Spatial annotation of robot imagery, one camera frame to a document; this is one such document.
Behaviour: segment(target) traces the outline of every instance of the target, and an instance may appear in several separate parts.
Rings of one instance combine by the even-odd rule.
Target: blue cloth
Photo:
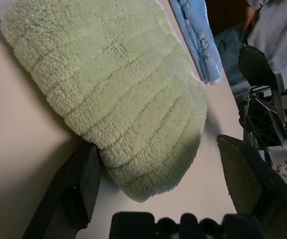
[[[205,0],[169,0],[202,81],[220,82],[222,63],[207,19]]]
[[[243,33],[243,28],[244,23],[241,23],[215,36],[215,44],[230,87],[247,81],[238,68],[239,48],[247,43],[248,32]]]

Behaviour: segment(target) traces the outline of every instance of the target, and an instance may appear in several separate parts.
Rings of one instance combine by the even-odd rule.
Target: gray shirt
[[[248,36],[248,44],[265,53],[274,71],[287,66],[287,0],[246,0],[260,9],[259,18]]]

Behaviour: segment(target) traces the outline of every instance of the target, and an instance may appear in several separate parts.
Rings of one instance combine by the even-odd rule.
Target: person
[[[287,0],[246,0],[246,20],[214,40],[231,88],[245,82],[238,69],[239,47],[246,43],[264,52],[271,69],[287,66]]]

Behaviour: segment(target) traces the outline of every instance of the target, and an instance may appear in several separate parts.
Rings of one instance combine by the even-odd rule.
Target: fuzzy green fabric
[[[180,182],[200,143],[206,93],[155,0],[18,0],[1,29],[127,196],[143,202]]]

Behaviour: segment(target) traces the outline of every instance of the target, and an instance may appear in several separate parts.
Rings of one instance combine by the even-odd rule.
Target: white tabletop
[[[160,0],[171,14],[167,0]],[[107,239],[112,215],[148,211],[158,220],[179,221],[186,212],[218,222],[235,209],[228,195],[218,134],[242,138],[238,111],[226,77],[207,86],[208,116],[194,163],[174,190],[139,204],[102,176],[92,222],[78,239]],[[0,238],[18,239],[58,168],[77,148],[75,136],[48,106],[30,76],[20,67],[0,34]]]

